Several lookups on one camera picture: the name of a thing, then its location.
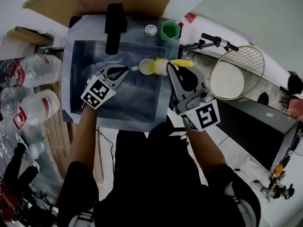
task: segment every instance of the person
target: person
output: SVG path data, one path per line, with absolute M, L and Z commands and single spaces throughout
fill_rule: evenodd
M 187 139 L 169 136 L 167 118 L 148 138 L 120 130 L 116 139 L 112 191 L 99 201 L 93 178 L 97 111 L 85 105 L 68 155 L 58 226 L 199 224 L 259 225 L 260 203 L 252 189 L 227 166 L 210 136 L 187 130 L 208 181 L 202 185 Z
M 29 184 L 40 171 L 40 165 L 34 161 L 33 166 L 29 166 L 18 178 L 22 156 L 28 147 L 17 133 L 16 139 L 17 147 L 14 149 L 14 156 L 5 170 L 1 182 L 0 212 L 4 222 L 11 222 L 14 216 L 20 215 L 22 207 L 28 203 L 31 197 Z

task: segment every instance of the sink basin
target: sink basin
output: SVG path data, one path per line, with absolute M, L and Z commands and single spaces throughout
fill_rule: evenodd
M 105 53 L 106 41 L 75 41 L 71 61 L 71 113 L 81 114 L 79 95 L 86 82 L 108 63 L 119 63 L 129 68 L 128 74 L 116 89 L 116 95 L 105 102 L 98 117 L 123 121 L 154 122 L 163 76 L 145 76 L 131 67 L 138 66 L 144 58 L 166 57 L 166 48 L 120 43 L 116 55 Z

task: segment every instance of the shoe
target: shoe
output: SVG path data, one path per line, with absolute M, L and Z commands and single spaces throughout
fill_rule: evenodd
M 40 165 L 36 160 L 33 162 L 33 166 L 38 169 L 38 172 L 40 172 Z
M 28 149 L 27 144 L 24 142 L 24 140 L 21 138 L 21 136 L 18 133 L 16 133 L 16 139 L 17 139 L 18 143 L 23 144 L 25 146 L 25 148 Z

